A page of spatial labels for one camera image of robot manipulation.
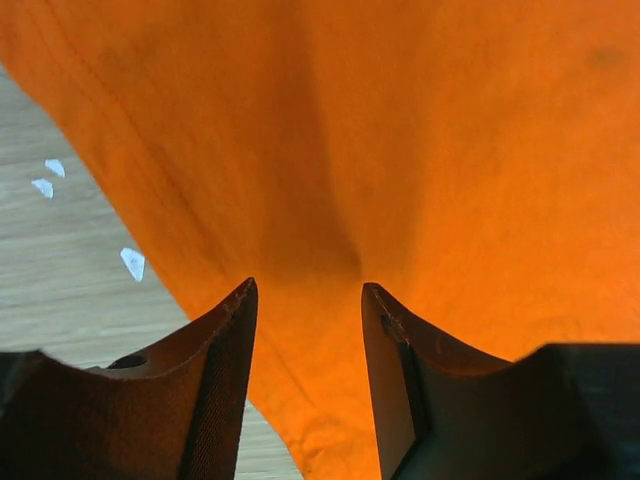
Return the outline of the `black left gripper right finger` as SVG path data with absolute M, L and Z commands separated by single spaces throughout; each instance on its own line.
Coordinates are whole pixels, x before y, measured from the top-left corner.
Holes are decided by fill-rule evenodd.
M 635 479 L 639 348 L 550 343 L 509 362 L 376 283 L 362 328 L 385 479 Z

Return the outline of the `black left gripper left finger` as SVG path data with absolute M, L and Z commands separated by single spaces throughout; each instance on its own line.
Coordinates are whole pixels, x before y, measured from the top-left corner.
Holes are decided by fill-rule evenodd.
M 1 356 L 5 479 L 231 479 L 257 325 L 245 280 L 211 311 L 105 368 Z

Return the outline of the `orange t shirt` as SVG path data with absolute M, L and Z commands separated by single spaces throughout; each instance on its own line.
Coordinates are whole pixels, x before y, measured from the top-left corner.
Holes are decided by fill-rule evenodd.
M 504 358 L 639 338 L 635 1 L 5 1 L 1 61 L 190 317 L 247 277 L 307 479 L 376 479 L 366 282 Z

